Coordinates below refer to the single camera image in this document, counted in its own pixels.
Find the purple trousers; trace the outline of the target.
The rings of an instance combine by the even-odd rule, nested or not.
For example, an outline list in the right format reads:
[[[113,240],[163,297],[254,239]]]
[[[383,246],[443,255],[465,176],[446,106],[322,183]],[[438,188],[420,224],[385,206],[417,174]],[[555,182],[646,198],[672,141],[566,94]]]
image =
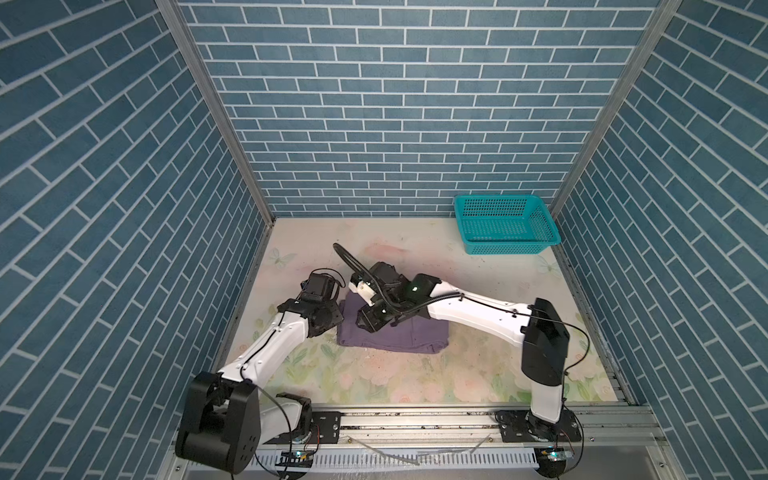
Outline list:
[[[437,354],[449,346],[448,322],[421,316],[396,326],[385,325],[377,332],[368,332],[355,323],[358,311],[366,305],[355,293],[349,293],[341,302],[344,320],[337,327],[337,343],[340,346],[413,354]]]

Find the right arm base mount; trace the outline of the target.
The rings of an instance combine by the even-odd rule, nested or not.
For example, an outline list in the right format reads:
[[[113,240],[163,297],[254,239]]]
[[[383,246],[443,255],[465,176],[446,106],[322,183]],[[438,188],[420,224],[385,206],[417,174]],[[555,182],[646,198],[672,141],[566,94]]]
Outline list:
[[[583,439],[578,418],[566,408],[556,423],[539,419],[529,410],[497,410],[493,418],[504,443],[554,443],[556,440],[575,443]]]

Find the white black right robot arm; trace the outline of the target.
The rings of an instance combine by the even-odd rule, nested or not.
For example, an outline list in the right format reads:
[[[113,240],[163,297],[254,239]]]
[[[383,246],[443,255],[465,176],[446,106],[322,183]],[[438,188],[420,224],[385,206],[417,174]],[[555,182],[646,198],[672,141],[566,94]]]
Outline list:
[[[348,286],[366,303],[356,324],[368,332],[421,316],[464,325],[520,349],[520,369],[531,382],[526,421],[535,435],[554,434],[564,411],[570,333],[551,302],[541,298],[531,304],[496,300],[432,275],[409,279],[383,262],[370,270],[355,271]]]

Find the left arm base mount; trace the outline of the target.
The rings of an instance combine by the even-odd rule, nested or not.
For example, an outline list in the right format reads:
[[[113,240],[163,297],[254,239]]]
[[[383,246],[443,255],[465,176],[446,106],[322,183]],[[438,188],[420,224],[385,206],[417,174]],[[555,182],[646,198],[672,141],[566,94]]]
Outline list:
[[[309,411],[270,409],[261,415],[259,445],[337,444],[341,413],[338,411]]]

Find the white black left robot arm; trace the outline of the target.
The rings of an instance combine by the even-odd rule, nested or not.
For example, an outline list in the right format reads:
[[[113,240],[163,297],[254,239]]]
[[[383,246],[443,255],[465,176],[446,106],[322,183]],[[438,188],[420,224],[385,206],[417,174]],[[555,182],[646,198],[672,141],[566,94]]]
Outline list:
[[[268,330],[245,353],[191,381],[175,455],[235,475],[261,445],[275,438],[293,445],[313,436],[311,400],[269,394],[266,385],[297,347],[342,320],[334,300],[289,299],[281,304]]]

